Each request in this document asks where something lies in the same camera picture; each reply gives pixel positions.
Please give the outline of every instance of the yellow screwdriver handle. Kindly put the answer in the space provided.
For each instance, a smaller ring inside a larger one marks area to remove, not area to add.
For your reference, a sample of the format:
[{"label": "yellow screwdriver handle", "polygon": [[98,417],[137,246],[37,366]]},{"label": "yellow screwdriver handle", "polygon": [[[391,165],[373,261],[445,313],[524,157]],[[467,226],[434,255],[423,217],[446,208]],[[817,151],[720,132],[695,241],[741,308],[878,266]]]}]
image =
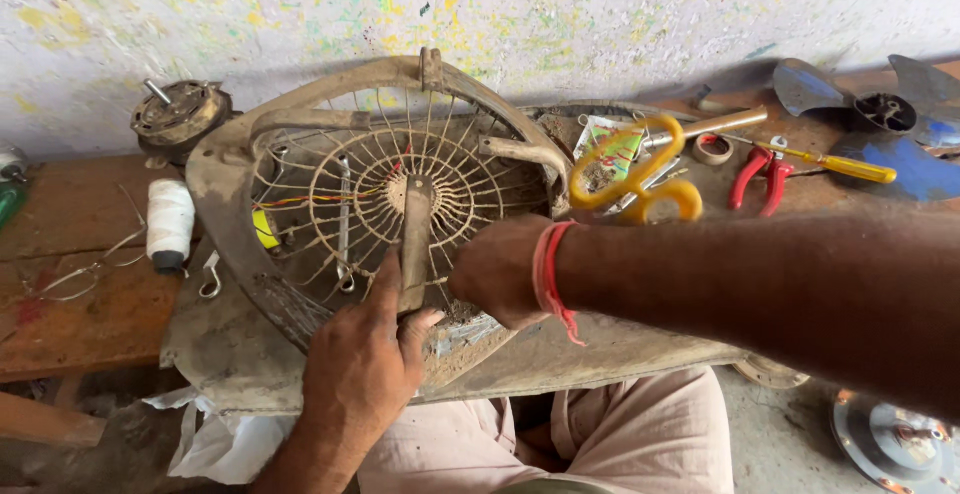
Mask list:
[{"label": "yellow screwdriver handle", "polygon": [[892,167],[878,166],[869,164],[843,156],[824,156],[807,153],[803,157],[804,161],[820,164],[822,167],[876,182],[893,182],[897,179],[897,170]]}]

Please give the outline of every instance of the screwdriver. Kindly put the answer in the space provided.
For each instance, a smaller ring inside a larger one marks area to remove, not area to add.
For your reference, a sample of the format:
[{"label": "screwdriver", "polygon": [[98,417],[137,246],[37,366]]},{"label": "screwdriver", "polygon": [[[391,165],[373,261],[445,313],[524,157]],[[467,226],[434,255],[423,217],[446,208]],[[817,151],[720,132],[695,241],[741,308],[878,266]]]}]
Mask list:
[{"label": "screwdriver", "polygon": [[858,177],[860,179],[866,179],[867,181],[893,182],[897,179],[897,170],[892,167],[869,164],[867,162],[861,162],[859,160],[845,158],[843,156],[828,156],[824,155],[823,153],[807,153],[804,151],[788,149],[786,147],[778,147],[776,145],[764,143],[763,141],[752,141],[750,139],[737,137],[728,133],[716,133],[728,139],[734,139],[736,141],[749,143],[751,145],[758,145],[771,151],[777,151],[790,156],[799,156],[804,162],[814,163],[829,170],[853,177]]}]

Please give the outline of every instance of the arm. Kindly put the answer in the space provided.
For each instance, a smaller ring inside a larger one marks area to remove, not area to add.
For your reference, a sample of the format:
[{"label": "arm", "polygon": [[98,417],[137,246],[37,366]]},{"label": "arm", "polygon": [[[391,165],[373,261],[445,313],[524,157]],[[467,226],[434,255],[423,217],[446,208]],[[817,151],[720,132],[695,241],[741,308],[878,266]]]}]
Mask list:
[{"label": "arm", "polygon": [[[550,224],[526,216],[481,230],[458,254],[454,296],[509,328],[543,319],[531,260]],[[556,264],[567,307],[723,340],[960,418],[949,374],[960,372],[956,216],[574,226]]]},{"label": "arm", "polygon": [[366,301],[344,306],[313,335],[303,414],[253,492],[342,492],[413,397],[424,375],[427,330],[444,314],[425,308],[398,327],[400,268],[391,248]]}]

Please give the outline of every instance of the hand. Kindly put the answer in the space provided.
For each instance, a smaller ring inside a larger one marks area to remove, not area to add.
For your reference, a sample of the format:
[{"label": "hand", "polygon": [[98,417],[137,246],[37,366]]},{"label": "hand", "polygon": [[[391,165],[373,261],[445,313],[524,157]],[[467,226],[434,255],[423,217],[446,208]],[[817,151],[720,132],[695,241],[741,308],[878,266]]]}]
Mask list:
[{"label": "hand", "polygon": [[525,214],[490,224],[456,253],[446,285],[506,328],[520,330],[550,316],[534,293],[534,250],[549,218]]},{"label": "hand", "polygon": [[366,301],[344,306],[317,330],[303,373],[301,419],[318,428],[314,435],[363,454],[420,386],[423,341],[427,330],[444,318],[443,312],[425,308],[398,327],[399,258],[398,249],[390,248]]}]

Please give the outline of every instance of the red thread bracelet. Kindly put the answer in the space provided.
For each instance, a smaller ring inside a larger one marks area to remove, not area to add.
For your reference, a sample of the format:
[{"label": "red thread bracelet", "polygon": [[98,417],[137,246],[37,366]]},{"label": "red thread bracelet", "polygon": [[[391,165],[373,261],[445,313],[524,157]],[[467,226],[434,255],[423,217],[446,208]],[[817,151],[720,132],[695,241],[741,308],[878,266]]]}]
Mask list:
[{"label": "red thread bracelet", "polygon": [[566,327],[566,336],[571,342],[585,346],[586,344],[577,338],[577,322],[573,316],[577,313],[564,306],[560,298],[560,292],[557,289],[557,248],[560,246],[560,240],[564,238],[564,233],[570,226],[576,222],[558,222],[540,235],[536,242],[534,250],[534,292],[536,301],[544,312],[550,312],[557,316]]}]

